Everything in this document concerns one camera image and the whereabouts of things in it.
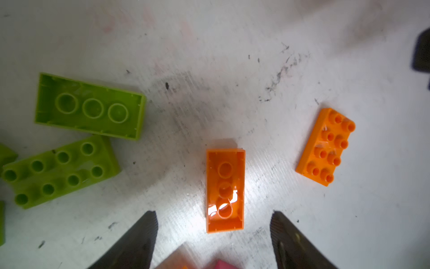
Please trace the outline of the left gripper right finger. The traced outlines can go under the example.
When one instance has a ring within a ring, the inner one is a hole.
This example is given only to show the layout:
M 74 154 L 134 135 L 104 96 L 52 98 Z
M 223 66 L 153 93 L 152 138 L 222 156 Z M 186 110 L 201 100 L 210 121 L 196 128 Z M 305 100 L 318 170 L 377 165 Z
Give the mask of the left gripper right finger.
M 271 240 L 279 269 L 336 269 L 282 212 L 270 223 Z

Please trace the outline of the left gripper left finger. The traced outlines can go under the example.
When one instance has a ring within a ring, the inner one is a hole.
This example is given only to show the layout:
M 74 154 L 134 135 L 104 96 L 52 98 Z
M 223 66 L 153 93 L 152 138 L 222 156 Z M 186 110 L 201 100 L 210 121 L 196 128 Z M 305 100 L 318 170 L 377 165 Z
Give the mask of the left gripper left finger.
M 148 269 L 155 248 L 158 220 L 146 212 L 91 269 Z

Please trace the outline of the orange brick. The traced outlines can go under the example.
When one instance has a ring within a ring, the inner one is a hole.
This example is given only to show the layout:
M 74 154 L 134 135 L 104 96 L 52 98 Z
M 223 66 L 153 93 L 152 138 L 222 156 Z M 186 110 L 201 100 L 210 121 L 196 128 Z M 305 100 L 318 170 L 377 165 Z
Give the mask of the orange brick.
M 243 149 L 208 149 L 207 233 L 244 229 L 245 159 Z
M 323 186 L 334 182 L 334 172 L 341 165 L 342 152 L 349 146 L 349 136 L 356 129 L 351 119 L 332 108 L 320 111 L 296 172 Z

